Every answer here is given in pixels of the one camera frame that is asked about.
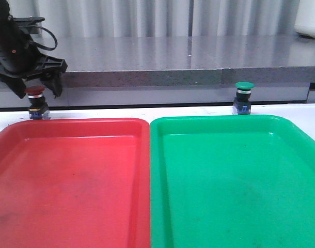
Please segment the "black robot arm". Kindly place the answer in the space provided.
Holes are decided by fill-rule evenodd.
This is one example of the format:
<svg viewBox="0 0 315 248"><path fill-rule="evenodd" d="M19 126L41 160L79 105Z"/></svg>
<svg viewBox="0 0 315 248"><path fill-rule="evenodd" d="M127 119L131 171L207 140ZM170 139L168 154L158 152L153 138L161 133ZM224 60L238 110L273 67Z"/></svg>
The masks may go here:
<svg viewBox="0 0 315 248"><path fill-rule="evenodd" d="M39 79L55 97L62 94L61 75L67 69L66 61L41 53L56 47L44 46L32 38L41 29L57 40L51 31L40 26L44 20L43 17L15 18L9 3L0 1L0 82L21 99L26 95L25 82L34 79Z"/></svg>

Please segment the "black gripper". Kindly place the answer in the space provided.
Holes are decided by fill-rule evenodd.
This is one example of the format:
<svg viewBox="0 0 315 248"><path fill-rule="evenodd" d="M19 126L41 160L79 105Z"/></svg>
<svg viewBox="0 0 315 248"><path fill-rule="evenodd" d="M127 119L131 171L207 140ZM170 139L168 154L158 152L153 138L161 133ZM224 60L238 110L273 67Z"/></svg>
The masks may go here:
<svg viewBox="0 0 315 248"><path fill-rule="evenodd" d="M0 30L0 82L20 99L26 96L23 80L41 79L55 98L62 94L61 73L68 65L64 59L43 54L40 49L51 48L36 43L24 30Z"/></svg>

